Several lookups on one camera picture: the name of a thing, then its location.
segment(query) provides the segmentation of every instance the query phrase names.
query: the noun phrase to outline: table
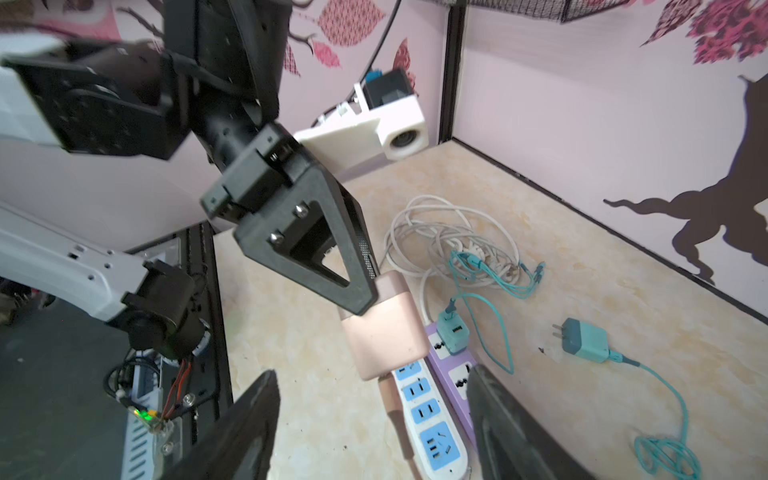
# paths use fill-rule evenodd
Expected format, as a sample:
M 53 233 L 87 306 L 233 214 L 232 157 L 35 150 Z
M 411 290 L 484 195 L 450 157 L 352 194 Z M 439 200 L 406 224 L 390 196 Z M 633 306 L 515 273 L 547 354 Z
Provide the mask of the table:
M 643 370 L 563 352 L 551 325 L 569 316 L 605 328 L 612 349 L 680 391 L 704 478 L 768 478 L 767 325 L 457 144 L 345 187 L 362 206 L 377 258 L 392 217 L 415 195 L 435 194 L 492 215 L 528 265 L 547 263 L 527 300 L 483 292 L 505 318 L 515 374 L 488 359 L 474 329 L 469 348 L 598 478 L 650 478 L 634 457 L 634 437 L 678 437 L 680 407 Z M 406 248 L 425 259 L 417 243 Z M 231 233 L 215 245 L 235 397 L 264 369 L 276 369 L 280 382 L 270 478 L 410 478 L 376 383 L 357 377 L 335 306 L 247 260 Z M 417 282 L 409 282 L 413 292 Z M 452 284 L 430 280 L 434 318 L 454 293 Z M 474 310 L 489 349 L 504 361 L 497 320 L 482 306 Z

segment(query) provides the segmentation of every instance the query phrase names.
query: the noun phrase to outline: dark floor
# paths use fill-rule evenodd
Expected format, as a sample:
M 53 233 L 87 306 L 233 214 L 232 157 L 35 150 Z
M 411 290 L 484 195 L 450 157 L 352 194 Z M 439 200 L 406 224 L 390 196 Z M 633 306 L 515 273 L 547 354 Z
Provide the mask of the dark floor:
M 60 300 L 0 326 L 0 478 L 120 478 L 127 413 L 101 382 L 127 348 Z

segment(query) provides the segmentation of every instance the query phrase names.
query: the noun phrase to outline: wire mesh basket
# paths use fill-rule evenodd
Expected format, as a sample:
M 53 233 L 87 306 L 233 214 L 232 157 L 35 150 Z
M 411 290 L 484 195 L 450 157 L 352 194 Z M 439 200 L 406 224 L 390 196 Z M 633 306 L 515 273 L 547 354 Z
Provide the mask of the wire mesh basket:
M 560 23 L 572 22 L 629 0 L 434 0 L 443 5 L 473 5 L 500 12 L 514 13 L 532 18 L 544 18 Z

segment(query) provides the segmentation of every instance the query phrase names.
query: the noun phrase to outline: black corner post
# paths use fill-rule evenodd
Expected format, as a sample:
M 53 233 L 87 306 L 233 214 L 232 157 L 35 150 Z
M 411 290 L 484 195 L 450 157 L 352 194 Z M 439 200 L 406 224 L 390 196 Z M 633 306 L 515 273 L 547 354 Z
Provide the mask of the black corner post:
M 448 11 L 448 28 L 445 36 L 445 65 L 442 72 L 442 100 L 440 103 L 440 129 L 438 142 L 453 138 L 453 118 L 458 96 L 458 77 L 461 73 L 464 20 L 467 15 L 466 0 L 458 0 Z

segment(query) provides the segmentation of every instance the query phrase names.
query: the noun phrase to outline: pink charger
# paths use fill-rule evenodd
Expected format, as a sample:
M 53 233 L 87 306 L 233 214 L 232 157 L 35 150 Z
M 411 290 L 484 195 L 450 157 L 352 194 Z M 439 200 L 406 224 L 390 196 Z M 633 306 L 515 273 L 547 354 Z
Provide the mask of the pink charger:
M 396 271 L 375 280 L 379 299 L 362 316 L 339 309 L 360 378 L 374 379 L 429 353 L 419 311 L 405 277 Z

